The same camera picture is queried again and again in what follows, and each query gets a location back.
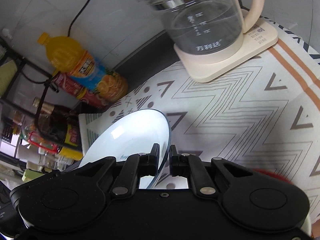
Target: glass kettle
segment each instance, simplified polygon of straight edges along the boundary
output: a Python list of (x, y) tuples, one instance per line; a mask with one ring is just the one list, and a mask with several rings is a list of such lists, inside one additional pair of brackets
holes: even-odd
[(183, 52), (215, 53), (219, 62), (235, 54), (259, 19), (265, 0), (253, 0), (244, 18), (238, 0), (145, 0)]

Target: water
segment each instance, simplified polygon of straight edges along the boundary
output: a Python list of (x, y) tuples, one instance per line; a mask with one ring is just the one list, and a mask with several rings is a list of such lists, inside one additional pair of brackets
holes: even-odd
[(178, 12), (167, 32), (184, 52), (204, 55), (233, 44), (242, 32), (242, 23), (232, 4), (207, 0)]

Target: black device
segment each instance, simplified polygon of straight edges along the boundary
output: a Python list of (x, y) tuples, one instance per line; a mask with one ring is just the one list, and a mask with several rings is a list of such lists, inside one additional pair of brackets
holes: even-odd
[(139, 189), (158, 163), (154, 144), (150, 154), (106, 157), (15, 188), (12, 204), (28, 226), (17, 239), (311, 239), (300, 230), (308, 197), (290, 183), (172, 145), (170, 174), (187, 178), (189, 189)]

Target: patterned tablecloth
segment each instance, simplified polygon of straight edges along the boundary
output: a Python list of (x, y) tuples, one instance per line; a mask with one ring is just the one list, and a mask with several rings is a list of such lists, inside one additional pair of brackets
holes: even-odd
[[(320, 214), (320, 55), (300, 37), (274, 24), (279, 42), (209, 83), (197, 83), (181, 62), (169, 66), (102, 115), (80, 115), (84, 153), (123, 116), (144, 108), (162, 111), (180, 153), (203, 161), (223, 157), (249, 168), (282, 174)], [(156, 188), (185, 188), (168, 175)]]

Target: power cord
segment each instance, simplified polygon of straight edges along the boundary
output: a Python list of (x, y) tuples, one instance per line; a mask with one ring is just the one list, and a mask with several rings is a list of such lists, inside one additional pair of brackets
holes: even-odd
[(72, 20), (70, 26), (69, 26), (69, 30), (68, 30), (68, 37), (70, 37), (70, 32), (71, 32), (71, 28), (73, 26), (73, 24), (75, 23), (75, 21), (78, 19), (78, 17), (80, 16), (80, 14), (82, 14), (82, 12), (84, 11), (84, 9), (87, 7), (87, 5), (89, 4), (90, 0), (87, 0), (87, 2), (85, 3), (85, 5), (82, 7), (82, 9), (78, 12), (78, 14), (76, 15), (76, 17)]

